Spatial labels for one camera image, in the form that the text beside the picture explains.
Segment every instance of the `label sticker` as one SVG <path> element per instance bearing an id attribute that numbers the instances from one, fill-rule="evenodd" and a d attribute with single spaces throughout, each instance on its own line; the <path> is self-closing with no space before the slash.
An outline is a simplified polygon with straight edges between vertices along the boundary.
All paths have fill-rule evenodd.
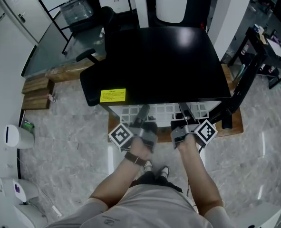
<path id="1" fill-rule="evenodd" d="M 116 102 L 126 100 L 126 89 L 101 90 L 100 102 Z"/>

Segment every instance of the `handle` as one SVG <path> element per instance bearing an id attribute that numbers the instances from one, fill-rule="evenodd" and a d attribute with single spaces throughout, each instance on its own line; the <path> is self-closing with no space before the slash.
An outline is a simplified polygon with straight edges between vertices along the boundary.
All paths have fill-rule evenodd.
<path id="1" fill-rule="evenodd" d="M 23 23 L 25 23 L 26 21 L 25 21 L 25 19 L 23 18 L 23 16 L 24 16 L 24 14 L 25 13 L 23 13 L 23 14 L 18 14 L 18 17 L 20 18 L 20 20 L 23 22 Z"/>

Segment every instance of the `watch strap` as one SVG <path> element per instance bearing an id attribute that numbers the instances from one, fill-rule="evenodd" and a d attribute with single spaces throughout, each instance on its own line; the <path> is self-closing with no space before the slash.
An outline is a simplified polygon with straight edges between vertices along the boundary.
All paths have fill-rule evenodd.
<path id="1" fill-rule="evenodd" d="M 133 155 L 131 152 L 126 152 L 126 155 L 125 155 L 125 158 L 131 162 L 133 162 L 134 164 L 136 165 L 140 165 L 142 167 L 144 167 L 147 163 L 147 161 L 139 158 L 138 156 L 136 155 Z"/>

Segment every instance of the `sneaker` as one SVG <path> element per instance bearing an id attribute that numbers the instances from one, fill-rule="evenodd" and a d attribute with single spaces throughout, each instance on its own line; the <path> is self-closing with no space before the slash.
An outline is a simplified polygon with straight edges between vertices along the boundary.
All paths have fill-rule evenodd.
<path id="1" fill-rule="evenodd" d="M 147 171 L 152 171 L 153 170 L 153 165 L 150 161 L 147 161 L 145 164 L 145 172 Z"/>
<path id="2" fill-rule="evenodd" d="M 161 169 L 159 169 L 157 176 L 165 177 L 166 179 L 168 179 L 169 173 L 170 173 L 169 167 L 164 166 Z"/>

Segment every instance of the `black desk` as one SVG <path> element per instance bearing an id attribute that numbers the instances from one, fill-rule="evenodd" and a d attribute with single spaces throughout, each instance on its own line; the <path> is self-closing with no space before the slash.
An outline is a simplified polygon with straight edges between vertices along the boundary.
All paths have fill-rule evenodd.
<path id="1" fill-rule="evenodd" d="M 126 100 L 106 105 L 144 105 L 230 98 L 217 54 L 200 28 L 157 27 L 111 35 L 107 57 L 81 73 L 89 106 L 101 90 L 126 89 Z"/>
<path id="2" fill-rule="evenodd" d="M 242 44 L 240 45 L 239 49 L 237 50 L 237 52 L 235 53 L 233 58 L 230 60 L 228 66 L 232 66 L 234 64 L 234 62 L 236 61 L 237 57 L 242 56 L 241 51 L 244 48 L 244 46 L 246 45 L 247 41 L 250 41 L 254 50 L 260 55 L 262 64 L 278 67 L 281 69 L 281 57 L 274 53 L 274 51 L 270 45 L 264 45 L 261 42 L 258 33 L 256 33 L 250 27 L 247 29 L 246 36 L 245 36 Z M 272 80 L 269 83 L 269 89 L 272 89 L 273 87 L 275 87 L 279 82 L 281 82 L 281 78 L 277 81 Z"/>

